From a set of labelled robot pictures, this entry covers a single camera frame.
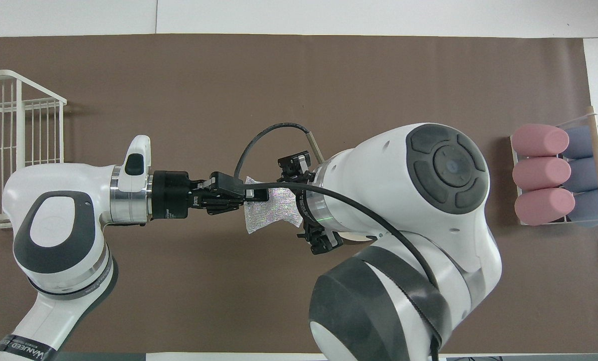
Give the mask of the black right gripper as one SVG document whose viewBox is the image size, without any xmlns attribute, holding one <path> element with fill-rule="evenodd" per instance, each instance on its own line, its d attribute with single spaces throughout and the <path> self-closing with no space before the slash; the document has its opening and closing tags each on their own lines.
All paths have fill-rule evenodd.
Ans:
<svg viewBox="0 0 598 361">
<path fill-rule="evenodd" d="M 315 179 L 316 173 L 309 171 L 311 160 L 308 152 L 279 158 L 278 165 L 281 169 L 278 182 L 308 184 Z M 299 238 L 305 239 L 310 244 L 312 254 L 324 254 L 344 244 L 338 232 L 326 230 L 313 217 L 309 210 L 306 190 L 296 191 L 296 204 L 304 223 L 304 233 L 299 234 Z"/>
</svg>

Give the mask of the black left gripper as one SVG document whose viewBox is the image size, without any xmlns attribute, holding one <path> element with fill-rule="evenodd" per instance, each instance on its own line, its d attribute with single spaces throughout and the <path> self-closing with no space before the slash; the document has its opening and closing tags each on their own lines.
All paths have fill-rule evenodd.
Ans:
<svg viewBox="0 0 598 361">
<path fill-rule="evenodd" d="M 203 207 L 194 204 L 193 192 L 205 179 L 190 180 L 186 171 L 155 171 L 152 178 L 152 218 L 185 219 L 188 209 Z M 238 210 L 244 202 L 264 203 L 269 200 L 267 189 L 247 190 L 244 182 L 230 174 L 210 174 L 210 193 L 219 198 L 206 199 L 209 215 Z"/>
</svg>

